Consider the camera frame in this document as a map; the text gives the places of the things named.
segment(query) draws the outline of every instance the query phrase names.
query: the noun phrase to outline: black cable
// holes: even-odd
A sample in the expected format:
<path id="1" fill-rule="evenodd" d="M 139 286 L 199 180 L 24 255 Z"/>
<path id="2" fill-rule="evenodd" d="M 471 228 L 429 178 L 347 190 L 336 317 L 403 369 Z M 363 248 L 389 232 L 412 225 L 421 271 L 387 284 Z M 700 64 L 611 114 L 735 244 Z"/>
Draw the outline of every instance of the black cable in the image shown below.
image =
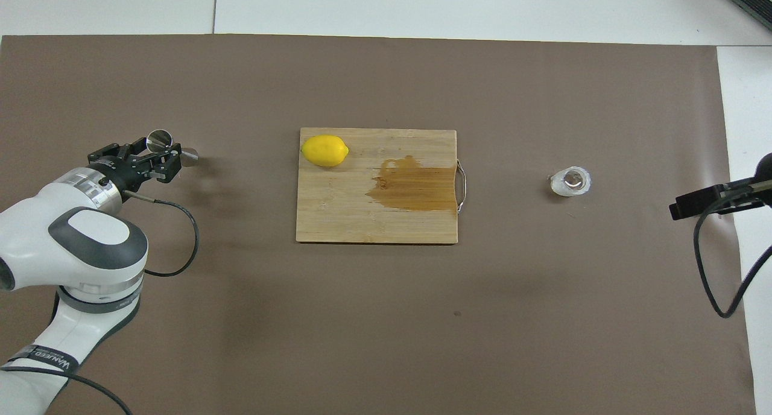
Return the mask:
<path id="1" fill-rule="evenodd" d="M 710 285 L 708 284 L 708 278 L 705 275 L 705 268 L 703 267 L 703 257 L 700 253 L 700 228 L 702 228 L 703 223 L 705 222 L 705 219 L 708 217 L 709 214 L 711 214 L 714 211 L 717 211 L 717 209 L 721 208 L 726 203 L 730 203 L 730 201 L 736 200 L 737 198 L 747 194 L 748 192 L 750 192 L 750 188 L 744 188 L 738 191 L 727 193 L 726 196 L 724 196 L 723 198 L 719 198 L 719 200 L 716 200 L 714 203 L 708 206 L 708 208 L 706 208 L 705 211 L 703 211 L 703 214 L 700 215 L 700 219 L 697 220 L 697 225 L 694 226 L 694 258 L 697 260 L 697 269 L 700 271 L 700 279 L 703 281 L 703 288 L 705 288 L 705 293 L 708 295 L 710 304 L 713 307 L 713 310 L 716 311 L 716 313 L 719 314 L 721 318 L 730 318 L 732 314 L 734 314 L 734 311 L 737 309 L 737 306 L 741 302 L 742 295 L 745 294 L 745 290 L 748 289 L 750 282 L 753 280 L 754 277 L 756 277 L 756 274 L 759 272 L 761 267 L 764 266 L 764 263 L 766 263 L 767 259 L 769 259 L 770 256 L 772 256 L 772 245 L 770 245 L 769 248 L 767 248 L 767 250 L 765 250 L 764 253 L 762 253 L 761 256 L 759 256 L 759 259 L 756 260 L 756 263 L 754 263 L 753 266 L 750 267 L 750 270 L 748 270 L 748 275 L 745 275 L 744 280 L 742 280 L 742 283 L 739 284 L 739 289 L 734 295 L 734 299 L 732 300 L 730 306 L 726 308 L 726 311 L 722 311 L 718 303 L 716 302 L 716 297 L 713 296 L 710 290 Z"/>
<path id="2" fill-rule="evenodd" d="M 99 383 L 94 382 L 93 380 L 88 380 L 85 377 L 78 376 L 77 374 L 66 373 L 64 371 L 58 371 L 55 369 L 39 369 L 35 367 L 0 367 L 0 370 L 9 371 L 9 372 L 18 371 L 18 372 L 25 372 L 25 373 L 50 374 L 51 376 L 66 377 L 67 379 L 75 380 L 75 382 L 81 382 L 85 385 L 88 385 L 89 387 L 94 388 L 94 390 L 97 390 L 100 393 L 108 396 L 108 398 L 112 399 L 112 401 L 117 403 L 118 406 L 120 406 L 121 409 L 124 410 L 124 413 L 126 413 L 126 415 L 131 415 L 131 410 L 129 410 L 129 407 L 127 406 L 127 404 L 125 404 L 124 401 L 118 398 L 117 395 L 113 394 L 110 390 L 108 390 L 108 388 L 105 388 L 102 385 L 99 385 Z"/>
<path id="3" fill-rule="evenodd" d="M 185 207 L 183 207 L 183 206 L 181 206 L 181 205 L 179 205 L 177 203 L 172 203 L 171 201 L 162 201 L 162 200 L 153 200 L 153 203 L 163 204 L 165 206 L 172 206 L 172 207 L 176 207 L 177 209 L 181 209 L 181 211 L 184 212 L 184 214 L 188 216 L 188 219 L 190 219 L 191 223 L 193 224 L 193 234 L 195 236 L 195 242 L 193 244 L 193 252 L 191 252 L 190 258 L 188 258 L 187 263 L 185 263 L 182 267 L 180 267 L 179 270 L 176 270 L 174 272 L 170 272 L 168 274 L 161 274 L 161 273 L 153 272 L 152 270 L 147 270 L 147 269 L 145 269 L 144 272 L 146 272 L 146 274 L 149 274 L 149 275 L 160 276 L 160 277 L 169 277 L 169 276 L 179 275 L 182 272 L 184 272 L 185 269 L 187 269 L 190 266 L 190 264 L 193 262 L 193 259 L 195 259 L 196 254 L 198 253 L 198 243 L 199 243 L 198 223 L 195 222 L 195 218 L 193 217 L 193 214 L 191 214 L 190 211 L 188 211 L 188 209 L 186 209 Z"/>

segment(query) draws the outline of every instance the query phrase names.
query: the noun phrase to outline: cutting board handle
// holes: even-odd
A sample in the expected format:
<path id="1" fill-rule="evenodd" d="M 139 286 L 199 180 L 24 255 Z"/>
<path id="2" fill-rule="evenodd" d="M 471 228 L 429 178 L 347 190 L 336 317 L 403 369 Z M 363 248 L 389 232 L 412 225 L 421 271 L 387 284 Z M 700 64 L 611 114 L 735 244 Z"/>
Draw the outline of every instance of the cutting board handle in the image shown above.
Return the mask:
<path id="1" fill-rule="evenodd" d="M 455 160 L 455 171 L 456 173 L 461 174 L 461 201 L 458 201 L 458 207 L 456 208 L 456 212 L 460 214 L 461 207 L 464 206 L 464 201 L 466 201 L 466 173 L 464 171 L 463 166 L 461 166 L 461 161 L 456 159 Z"/>

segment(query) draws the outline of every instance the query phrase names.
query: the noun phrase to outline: wet stain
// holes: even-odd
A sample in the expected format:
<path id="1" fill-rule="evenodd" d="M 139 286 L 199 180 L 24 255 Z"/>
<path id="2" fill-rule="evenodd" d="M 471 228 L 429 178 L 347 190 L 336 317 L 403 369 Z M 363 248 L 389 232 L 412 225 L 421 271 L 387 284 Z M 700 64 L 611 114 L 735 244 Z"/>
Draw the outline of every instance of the wet stain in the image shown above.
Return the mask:
<path id="1" fill-rule="evenodd" d="M 455 166 L 425 168 L 412 156 L 381 164 L 367 193 L 384 207 L 406 211 L 455 211 Z"/>

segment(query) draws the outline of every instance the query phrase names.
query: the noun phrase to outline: metal ring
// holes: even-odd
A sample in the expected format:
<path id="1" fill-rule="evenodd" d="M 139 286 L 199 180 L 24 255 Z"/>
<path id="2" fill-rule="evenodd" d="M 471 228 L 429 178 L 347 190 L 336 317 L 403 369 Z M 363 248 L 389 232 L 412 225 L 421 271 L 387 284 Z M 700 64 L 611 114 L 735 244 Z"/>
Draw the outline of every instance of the metal ring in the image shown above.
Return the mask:
<path id="1" fill-rule="evenodd" d="M 456 173 L 461 173 L 461 179 L 463 179 L 464 181 L 463 183 L 464 194 L 461 196 L 461 201 L 460 203 L 458 203 L 458 208 L 455 210 L 456 212 L 458 212 L 458 214 L 460 214 L 461 207 L 464 206 L 464 201 L 466 201 L 466 173 L 464 171 L 463 166 L 461 166 L 461 161 L 458 159 L 455 160 L 455 171 Z"/>

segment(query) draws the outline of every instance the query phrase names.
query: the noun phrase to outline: lemon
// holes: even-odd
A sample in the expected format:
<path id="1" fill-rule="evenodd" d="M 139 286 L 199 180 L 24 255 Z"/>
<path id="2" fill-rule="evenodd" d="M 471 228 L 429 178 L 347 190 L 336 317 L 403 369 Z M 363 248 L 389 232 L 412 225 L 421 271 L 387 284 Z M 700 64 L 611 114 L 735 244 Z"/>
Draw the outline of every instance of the lemon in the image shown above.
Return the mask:
<path id="1" fill-rule="evenodd" d="M 314 165 L 331 167 L 348 156 L 348 147 L 335 135 L 316 135 L 303 143 L 300 152 Z"/>

